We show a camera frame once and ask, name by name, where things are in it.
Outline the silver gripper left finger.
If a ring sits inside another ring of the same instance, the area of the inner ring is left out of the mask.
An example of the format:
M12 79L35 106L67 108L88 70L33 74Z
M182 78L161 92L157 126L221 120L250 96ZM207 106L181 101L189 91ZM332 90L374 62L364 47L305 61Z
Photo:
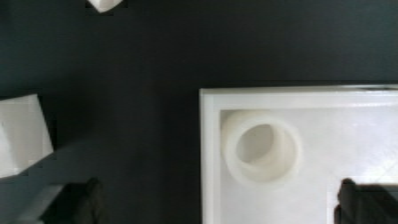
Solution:
M85 183L49 185L15 218L15 224L104 224L99 180L90 178Z

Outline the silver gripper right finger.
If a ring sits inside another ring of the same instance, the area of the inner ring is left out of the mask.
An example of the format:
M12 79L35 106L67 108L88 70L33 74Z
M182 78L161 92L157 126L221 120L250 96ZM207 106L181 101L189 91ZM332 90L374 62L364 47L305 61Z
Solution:
M333 224L398 224L398 184L340 181Z

